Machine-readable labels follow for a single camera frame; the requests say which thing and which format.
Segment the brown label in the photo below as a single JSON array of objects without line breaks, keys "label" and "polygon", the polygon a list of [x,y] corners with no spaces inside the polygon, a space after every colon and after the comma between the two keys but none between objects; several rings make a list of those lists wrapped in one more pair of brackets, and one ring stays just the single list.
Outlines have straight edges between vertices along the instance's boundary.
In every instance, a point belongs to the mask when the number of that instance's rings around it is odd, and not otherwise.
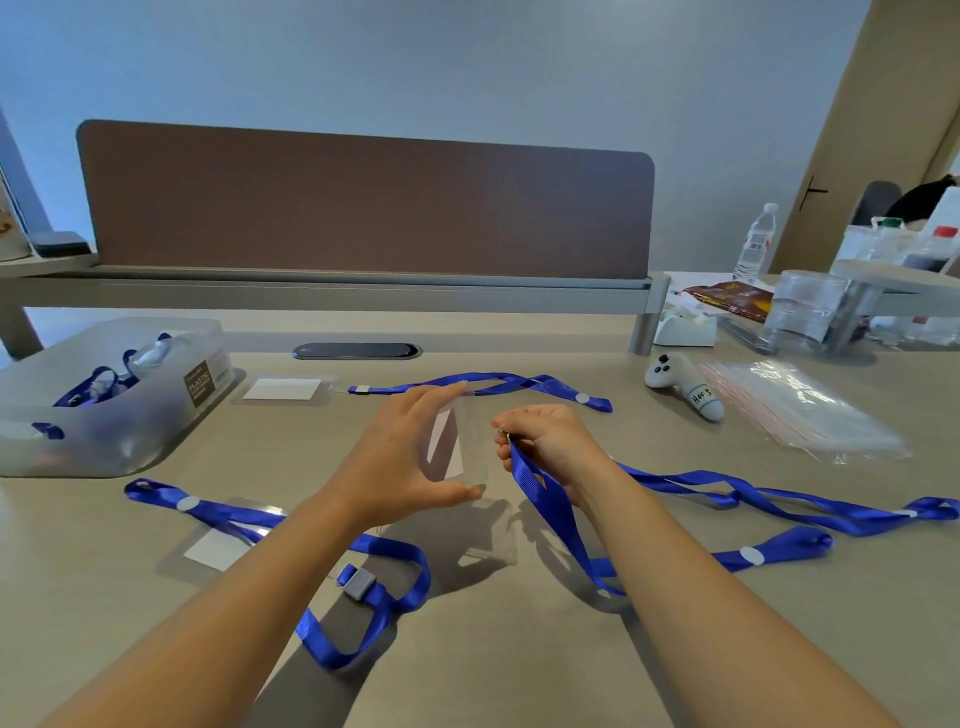
[{"label": "brown label", "polygon": [[186,391],[195,407],[203,404],[206,398],[217,390],[213,383],[213,377],[210,375],[210,368],[206,366],[205,361],[191,369],[187,376],[183,378],[183,383],[186,384]]}]

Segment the door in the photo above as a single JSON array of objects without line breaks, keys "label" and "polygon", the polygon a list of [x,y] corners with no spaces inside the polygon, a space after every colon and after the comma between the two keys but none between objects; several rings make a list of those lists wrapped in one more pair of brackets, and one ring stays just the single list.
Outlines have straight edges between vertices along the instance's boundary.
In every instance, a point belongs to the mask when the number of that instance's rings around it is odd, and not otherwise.
[{"label": "door", "polygon": [[946,174],[960,147],[957,38],[956,0],[874,0],[771,272],[826,271],[871,182],[906,191]]}]

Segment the white controller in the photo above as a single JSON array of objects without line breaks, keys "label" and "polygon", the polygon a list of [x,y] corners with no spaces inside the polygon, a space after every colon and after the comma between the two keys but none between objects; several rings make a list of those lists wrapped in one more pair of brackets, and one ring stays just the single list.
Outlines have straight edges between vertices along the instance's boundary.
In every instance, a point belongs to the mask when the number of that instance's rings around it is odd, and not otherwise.
[{"label": "white controller", "polygon": [[652,389],[678,387],[702,417],[715,423],[723,420],[723,403],[713,394],[700,370],[681,353],[661,354],[643,381]]}]

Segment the plastic bag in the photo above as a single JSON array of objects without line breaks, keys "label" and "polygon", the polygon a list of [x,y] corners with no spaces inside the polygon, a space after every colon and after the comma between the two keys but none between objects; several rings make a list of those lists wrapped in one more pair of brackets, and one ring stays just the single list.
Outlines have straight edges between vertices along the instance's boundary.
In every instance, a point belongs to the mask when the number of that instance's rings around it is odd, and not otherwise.
[{"label": "plastic bag", "polygon": [[781,445],[839,464],[910,456],[896,432],[789,362],[708,362],[701,369],[724,399]]}]

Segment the blue wall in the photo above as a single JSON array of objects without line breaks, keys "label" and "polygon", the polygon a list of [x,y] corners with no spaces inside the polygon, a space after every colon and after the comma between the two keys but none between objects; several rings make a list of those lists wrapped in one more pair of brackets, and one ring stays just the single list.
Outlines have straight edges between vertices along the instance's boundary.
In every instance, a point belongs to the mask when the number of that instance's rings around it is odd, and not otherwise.
[{"label": "blue wall", "polygon": [[870,0],[7,0],[0,107],[92,234],[87,118],[638,150],[651,265],[730,270],[789,209]]}]

